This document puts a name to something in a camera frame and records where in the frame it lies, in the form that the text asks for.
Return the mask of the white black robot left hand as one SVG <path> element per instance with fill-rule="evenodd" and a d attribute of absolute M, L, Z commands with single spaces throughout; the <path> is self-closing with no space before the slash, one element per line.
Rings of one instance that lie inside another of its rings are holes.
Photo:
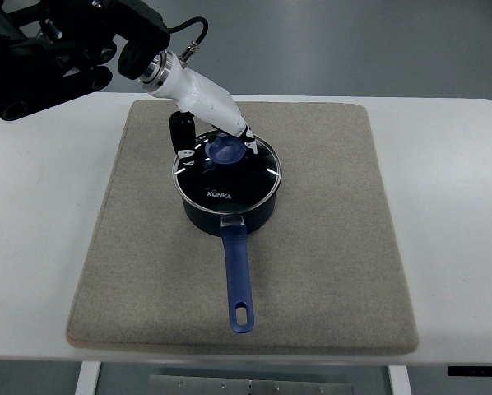
<path fill-rule="evenodd" d="M 173 100 L 182 113 L 237 137 L 252 153 L 258 144 L 231 94 L 215 82 L 182 65 L 175 53 L 155 56 L 138 78 L 141 88 L 153 97 Z"/>

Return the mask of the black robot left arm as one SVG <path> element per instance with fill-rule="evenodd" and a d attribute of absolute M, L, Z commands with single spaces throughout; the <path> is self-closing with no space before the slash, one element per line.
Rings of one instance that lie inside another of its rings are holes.
<path fill-rule="evenodd" d="M 5 12 L 0 1 L 0 118 L 14 121 L 104 89 L 113 78 L 147 78 L 170 36 L 196 23 L 202 31 L 184 51 L 186 63 L 208 22 L 195 16 L 168 27 L 142 1 L 39 1 Z"/>

